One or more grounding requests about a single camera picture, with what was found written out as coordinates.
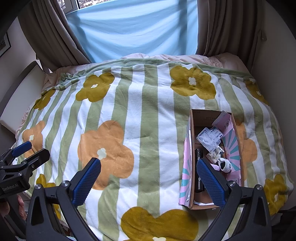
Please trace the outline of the person's left hand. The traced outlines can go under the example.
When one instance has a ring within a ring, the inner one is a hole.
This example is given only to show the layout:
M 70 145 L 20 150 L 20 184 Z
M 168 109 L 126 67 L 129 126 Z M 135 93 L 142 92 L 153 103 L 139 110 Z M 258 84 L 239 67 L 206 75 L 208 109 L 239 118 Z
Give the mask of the person's left hand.
M 22 197 L 20 195 L 17 195 L 17 198 L 18 198 L 18 212 L 19 212 L 19 215 L 20 215 L 21 219 L 26 220 L 27 214 L 25 212 L 24 201 L 23 201 L 23 199 L 22 199 Z M 9 206 L 8 202 L 2 202 L 0 204 L 0 212 L 1 212 L 2 217 L 9 214 L 10 206 Z

